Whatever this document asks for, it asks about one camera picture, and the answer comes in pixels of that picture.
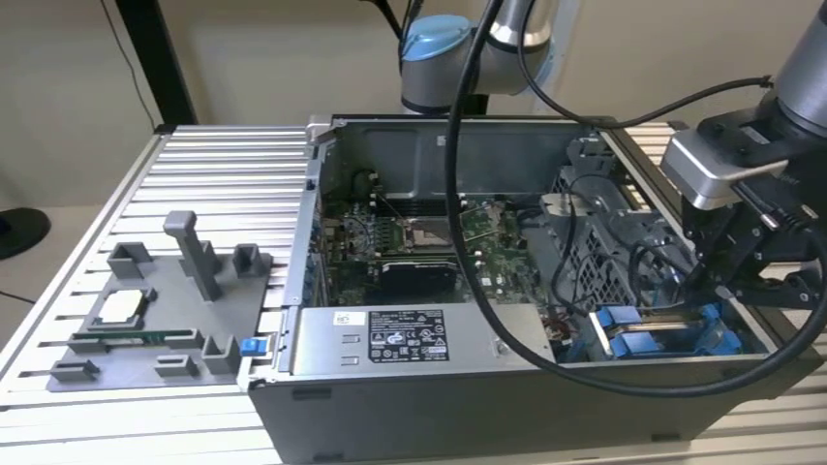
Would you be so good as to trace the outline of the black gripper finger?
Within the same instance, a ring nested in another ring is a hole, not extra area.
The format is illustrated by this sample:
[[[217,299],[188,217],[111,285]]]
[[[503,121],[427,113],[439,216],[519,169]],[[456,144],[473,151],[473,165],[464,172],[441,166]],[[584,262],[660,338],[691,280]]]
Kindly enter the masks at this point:
[[[768,229],[743,202],[714,210],[684,202],[682,227],[695,254],[695,265],[682,284],[684,297],[714,298],[719,287],[740,279],[742,265],[751,260]]]
[[[764,268],[714,273],[714,298],[744,306],[814,309],[824,286],[818,271]]]

